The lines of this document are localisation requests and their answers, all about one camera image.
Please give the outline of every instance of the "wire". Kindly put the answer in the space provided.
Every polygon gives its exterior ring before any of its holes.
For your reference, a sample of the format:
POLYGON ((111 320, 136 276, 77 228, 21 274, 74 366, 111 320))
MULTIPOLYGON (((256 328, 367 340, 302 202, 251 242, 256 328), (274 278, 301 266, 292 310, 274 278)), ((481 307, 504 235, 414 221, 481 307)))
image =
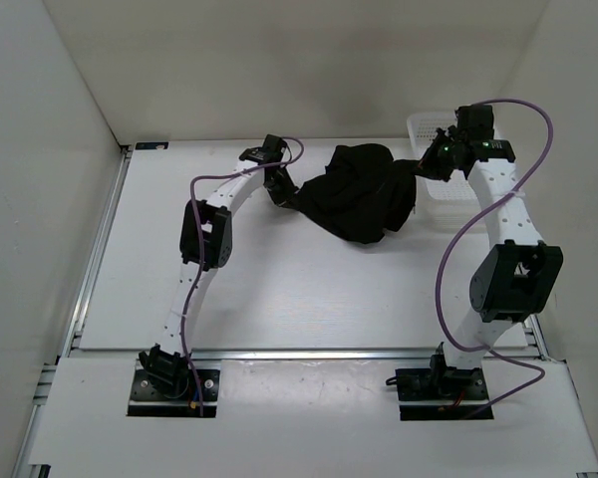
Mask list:
POLYGON ((487 408, 490 408, 492 405, 496 405, 497 403, 499 403, 500 401, 505 400, 509 396, 512 396, 515 393, 518 393, 521 390, 523 390, 525 388, 528 388, 529 386, 534 385, 538 381, 541 381, 541 380, 543 380, 545 378, 545 375, 546 375, 545 369, 542 368, 542 367, 540 367, 540 366, 538 366, 538 365, 533 365, 531 363, 525 363, 523 361, 515 360, 514 358, 502 356, 497 351, 494 351, 492 349, 489 349, 489 353, 492 354, 493 356, 495 356, 497 359, 501 359, 503 361, 506 361, 507 363, 511 363, 513 365, 518 365, 518 366, 522 366, 524 368, 531 368, 532 370, 536 370, 538 372, 538 376, 536 378, 533 378, 532 380, 526 381, 524 384, 519 385, 516 388, 513 388, 512 390, 504 393, 503 395, 500 395, 497 398, 494 398, 494 399, 490 400, 488 403, 486 403, 483 406, 480 406, 475 411, 473 411, 471 413, 468 413, 466 416, 464 416, 462 418, 463 420, 467 420, 467 419, 473 417, 474 415, 478 415, 483 410, 485 410, 487 408))
POLYGON ((523 390, 524 388, 527 388, 528 386, 536 383, 539 380, 542 380, 545 377, 545 371, 542 368, 540 368, 539 366, 522 363, 522 362, 520 362, 518 360, 514 360, 512 358, 506 358, 506 357, 502 356, 501 354, 493 351, 488 346, 466 347, 466 346, 463 346, 462 344, 460 344, 451 335, 451 332, 449 331, 448 323, 446 322, 446 318, 443 313, 443 306, 441 304, 441 286, 443 283, 443 275, 446 270, 446 266, 448 265, 449 255, 451 254, 451 251, 454 249, 454 247, 458 243, 458 240, 476 222, 478 222, 480 219, 485 217, 487 214, 489 214, 493 210, 497 209, 498 207, 502 206, 509 199, 511 199, 512 197, 515 196, 516 192, 518 192, 520 190, 520 188, 523 186, 523 184, 525 182, 527 182, 527 180, 532 176, 532 174, 534 172, 536 172, 536 169, 538 169, 538 167, 540 167, 540 165, 543 163, 543 161, 547 157, 547 154, 549 153, 549 150, 551 149, 551 144, 554 139, 554 126, 551 121, 551 118, 549 117, 549 115, 543 108, 539 107, 538 105, 535 105, 534 103, 530 103, 530 102, 526 102, 525 100, 518 100, 518 99, 514 99, 514 98, 498 98, 498 99, 494 99, 494 100, 486 100, 484 102, 478 102, 478 103, 475 103, 475 105, 492 105, 492 104, 496 104, 496 103, 512 103, 512 104, 516 104, 516 105, 522 105, 524 107, 531 108, 532 110, 539 113, 543 117, 543 119, 545 120, 545 123, 547 125, 547 142, 545 143, 545 146, 543 147, 542 152, 538 156, 538 159, 536 159, 536 162, 534 162, 534 164, 527 170, 527 172, 525 172, 525 174, 518 180, 516 185, 514 187, 512 187, 512 189, 507 194, 505 194, 503 197, 501 197, 500 199, 495 201, 493 204, 484 208, 482 211, 480 211, 474 217, 469 219, 467 221, 467 223, 458 230, 458 232, 454 235, 454 237, 451 238, 451 240, 449 241, 448 247, 446 248, 446 251, 443 254, 443 257, 441 258, 441 262, 439 263, 439 269, 437 270, 437 280, 435 283, 435 305, 437 308, 437 317, 439 318, 439 324, 441 325, 441 329, 443 330, 443 333, 445 334, 448 341, 453 346, 455 346, 457 349, 459 349, 460 351, 463 351, 463 352, 478 352, 478 351, 488 350, 493 356, 495 356, 499 359, 505 360, 509 363, 517 364, 519 366, 524 366, 526 368, 532 368, 537 371, 540 371, 540 376, 537 378, 533 378, 532 380, 528 381, 527 383, 514 388, 513 390, 509 391, 508 393, 503 394, 499 398, 495 398, 494 400, 491 400, 489 403, 482 406, 477 411, 475 411, 474 413, 471 413, 468 416, 472 416, 475 413, 480 412, 481 410, 483 410, 489 406, 492 406, 494 403, 500 402, 501 400, 523 390))
POLYGON ((192 293, 197 288, 197 284, 199 284, 199 279, 201 279, 201 273, 203 272, 203 267, 205 264, 205 257, 204 257, 204 248, 203 248, 203 231, 201 229, 201 218, 199 216, 199 209, 197 208, 197 199, 195 198, 195 184, 201 180, 205 179, 234 179, 236 177, 240 177, 244 174, 249 174, 253 171, 257 171, 259 169, 265 169, 267 167, 274 167, 274 166, 289 166, 299 160, 301 156, 303 156, 305 147, 303 142, 295 137, 284 137, 284 139, 288 139, 291 141, 296 142, 299 145, 299 153, 295 158, 292 157, 292 151, 290 147, 288 147, 288 152, 290 153, 290 159, 287 161, 280 161, 280 162, 271 162, 268 164, 259 164, 258 166, 250 167, 248 169, 243 169, 239 172, 235 172, 232 174, 222 174, 222 175, 202 175, 194 178, 190 182, 190 204, 192 206, 192 214, 195 219, 195 227, 197 229, 197 238, 199 241, 199 267, 197 268, 197 274, 190 285, 190 290, 188 290, 188 294, 186 295, 186 299, 183 303, 183 308, 181 310, 181 320, 179 322, 179 335, 181 338, 181 350, 183 351, 186 360, 188 361, 188 367, 192 372, 192 377, 195 381, 196 390, 199 392, 199 416, 203 416, 203 396, 201 394, 201 381, 199 380, 199 374, 197 373, 197 369, 195 368, 194 363, 192 362, 192 357, 188 352, 188 345, 186 343, 186 314, 188 312, 188 306, 190 305, 190 299, 192 298, 192 293))

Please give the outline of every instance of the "white plastic basket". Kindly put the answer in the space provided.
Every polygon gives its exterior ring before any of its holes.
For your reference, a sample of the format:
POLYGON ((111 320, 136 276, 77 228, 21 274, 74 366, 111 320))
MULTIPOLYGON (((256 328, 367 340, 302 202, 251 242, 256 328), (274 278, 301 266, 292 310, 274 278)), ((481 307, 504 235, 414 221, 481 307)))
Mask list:
MULTIPOLYGON (((437 128, 447 129, 456 124, 452 112, 416 113, 408 118, 408 134, 416 159, 421 159, 437 136, 437 128)), ((478 213, 478 200, 461 171, 455 171, 449 182, 417 178, 419 198, 431 222, 441 229, 457 230, 478 213)), ((483 228, 482 224, 474 227, 483 228)))

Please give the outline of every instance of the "white wall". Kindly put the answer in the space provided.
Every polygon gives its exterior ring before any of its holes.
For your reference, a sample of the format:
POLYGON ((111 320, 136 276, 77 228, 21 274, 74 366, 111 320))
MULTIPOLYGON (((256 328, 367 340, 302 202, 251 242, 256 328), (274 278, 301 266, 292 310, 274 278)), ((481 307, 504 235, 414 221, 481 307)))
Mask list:
POLYGON ((0 477, 53 363, 119 149, 39 0, 0 0, 0 477))
POLYGON ((118 139, 374 137, 497 93, 546 0, 45 0, 118 139))
MULTIPOLYGON (((565 256, 541 323, 569 363, 598 452, 598 0, 552 1, 505 93, 553 117, 552 153, 526 187, 539 230, 565 256)), ((526 167, 544 142, 541 120, 520 107, 501 107, 497 120, 526 167)))

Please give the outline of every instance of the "metal frame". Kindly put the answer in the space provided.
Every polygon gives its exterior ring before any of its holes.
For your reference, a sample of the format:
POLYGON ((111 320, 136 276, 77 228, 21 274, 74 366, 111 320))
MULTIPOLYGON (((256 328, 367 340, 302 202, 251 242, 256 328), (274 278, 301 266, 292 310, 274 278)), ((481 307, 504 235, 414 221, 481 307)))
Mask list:
POLYGON ((113 219, 115 218, 116 210, 118 209, 118 203, 120 202, 120 196, 122 195, 122 188, 127 177, 132 154, 133 152, 130 149, 123 150, 118 175, 109 191, 107 207, 100 221, 98 234, 96 235, 96 240, 91 249, 89 263, 87 264, 87 269, 82 279, 80 292, 78 293, 76 305, 73 309, 73 314, 71 315, 71 321, 69 322, 69 329, 67 330, 62 350, 60 351, 60 357, 69 356, 73 336, 76 332, 81 331, 84 326, 84 320, 87 316, 87 311, 89 310, 89 304, 91 303, 96 280, 98 279, 100 265, 102 264, 102 258, 104 257, 107 241, 109 240, 109 234, 113 227, 113 219))

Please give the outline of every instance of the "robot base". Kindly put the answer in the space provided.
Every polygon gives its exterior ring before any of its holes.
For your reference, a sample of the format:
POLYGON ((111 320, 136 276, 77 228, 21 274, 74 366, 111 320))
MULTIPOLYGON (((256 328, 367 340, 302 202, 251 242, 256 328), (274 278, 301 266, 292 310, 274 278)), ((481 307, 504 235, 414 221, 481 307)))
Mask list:
POLYGON ((489 401, 480 369, 473 371, 467 383, 447 387, 448 392, 443 394, 440 393, 441 388, 434 385, 429 368, 397 369, 396 376, 387 380, 386 385, 397 386, 401 421, 493 419, 491 407, 472 414, 489 401))

